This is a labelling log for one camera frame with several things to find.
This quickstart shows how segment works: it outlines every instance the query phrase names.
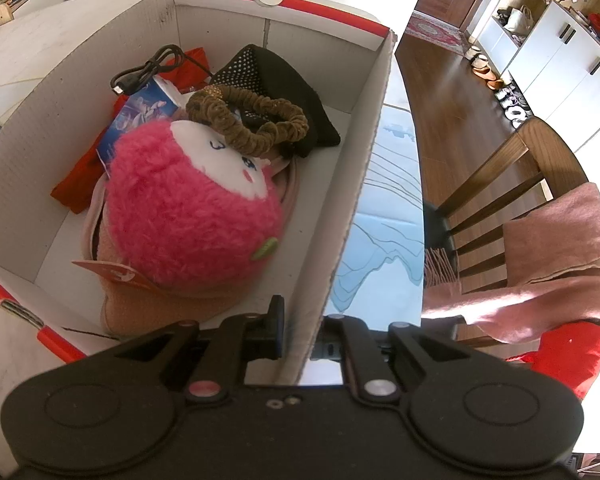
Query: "blue packaging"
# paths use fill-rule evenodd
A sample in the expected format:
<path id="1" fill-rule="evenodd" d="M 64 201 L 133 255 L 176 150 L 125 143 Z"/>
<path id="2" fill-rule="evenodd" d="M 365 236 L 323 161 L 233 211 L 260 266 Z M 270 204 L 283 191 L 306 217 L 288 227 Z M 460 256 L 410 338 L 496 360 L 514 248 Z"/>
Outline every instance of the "blue packaging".
<path id="1" fill-rule="evenodd" d="M 98 143 L 96 151 L 105 170 L 112 161 L 114 145 L 127 132 L 156 119 L 172 118 L 181 110 L 182 96 L 178 89 L 160 76 L 154 76 L 144 87 L 133 94 L 118 113 L 111 126 Z"/>

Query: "red patterned rug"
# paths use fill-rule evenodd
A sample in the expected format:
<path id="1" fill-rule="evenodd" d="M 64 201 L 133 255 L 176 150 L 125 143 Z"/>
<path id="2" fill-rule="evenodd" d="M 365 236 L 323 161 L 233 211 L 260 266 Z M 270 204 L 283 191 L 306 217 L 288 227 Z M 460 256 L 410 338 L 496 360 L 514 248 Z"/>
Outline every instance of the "red patterned rug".
<path id="1" fill-rule="evenodd" d="M 405 34 L 429 41 L 460 56 L 468 49 L 464 34 L 459 29 L 417 10 L 413 11 Z"/>

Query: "wooden floor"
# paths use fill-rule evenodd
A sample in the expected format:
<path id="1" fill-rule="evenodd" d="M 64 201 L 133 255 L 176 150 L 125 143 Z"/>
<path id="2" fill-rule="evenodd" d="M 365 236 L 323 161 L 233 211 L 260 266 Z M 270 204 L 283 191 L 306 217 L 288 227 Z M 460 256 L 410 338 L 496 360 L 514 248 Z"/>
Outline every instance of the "wooden floor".
<path id="1" fill-rule="evenodd" d="M 404 35 L 396 58 L 407 89 L 416 129 L 424 200 L 439 205 L 500 146 L 513 127 L 493 92 L 471 72 L 463 57 L 437 45 Z M 525 155 L 467 206 L 453 216 L 451 225 L 537 173 L 533 158 Z M 456 236 L 456 246 L 487 232 L 545 202 L 541 187 L 499 213 Z M 502 240 L 461 256 L 466 268 L 502 252 Z M 465 278 L 463 290 L 502 280 L 504 267 Z"/>

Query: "screw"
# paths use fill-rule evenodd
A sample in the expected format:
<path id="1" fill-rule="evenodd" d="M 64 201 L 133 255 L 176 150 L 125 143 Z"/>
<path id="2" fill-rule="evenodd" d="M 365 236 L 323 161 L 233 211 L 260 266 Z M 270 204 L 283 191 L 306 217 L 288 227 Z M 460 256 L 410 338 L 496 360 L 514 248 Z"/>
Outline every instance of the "screw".
<path id="1" fill-rule="evenodd" d="M 189 385 L 189 393 L 194 397 L 213 397 L 222 391 L 215 381 L 195 381 Z"/>
<path id="2" fill-rule="evenodd" d="M 289 395 L 288 397 L 285 397 L 285 403 L 289 406 L 295 406 L 296 404 L 300 404 L 301 402 L 301 397 L 295 395 Z"/>
<path id="3" fill-rule="evenodd" d="M 278 399 L 269 399 L 266 402 L 266 407 L 271 408 L 272 410 L 281 410 L 285 407 L 285 403 Z"/>
<path id="4" fill-rule="evenodd" d="M 374 379 L 365 384 L 365 391 L 374 397 L 388 397 L 395 393 L 398 387 L 386 379 Z"/>

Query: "white cardboard box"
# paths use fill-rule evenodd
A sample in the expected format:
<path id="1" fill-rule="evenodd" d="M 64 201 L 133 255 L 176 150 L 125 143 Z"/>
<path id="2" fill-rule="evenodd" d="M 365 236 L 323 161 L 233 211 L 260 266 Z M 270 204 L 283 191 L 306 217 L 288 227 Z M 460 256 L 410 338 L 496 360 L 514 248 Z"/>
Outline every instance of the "white cardboard box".
<path id="1" fill-rule="evenodd" d="M 84 1 L 93 12 L 112 2 Z M 278 383 L 299 379 L 356 208 L 395 35 L 372 20 L 315 2 L 256 1 L 140 0 L 87 34 L 4 121 L 0 304 L 35 324 L 40 341 L 66 361 L 116 343 L 100 326 L 104 294 L 97 279 L 71 264 L 80 258 L 83 215 L 68 213 L 49 196 L 109 121 L 114 100 L 109 79 L 141 64 L 162 44 L 204 47 L 214 72 L 255 43 L 286 59 L 318 92 L 342 142 L 300 160 L 296 209 L 266 273 L 247 300 L 203 327 L 236 313 L 265 312 L 270 297 L 281 294 L 285 357 L 253 364 L 250 377 Z M 56 7 L 28 19 L 53 27 L 49 21 Z M 65 24 L 70 26 L 79 32 L 80 23 Z M 64 31 L 67 36 L 70 30 Z"/>

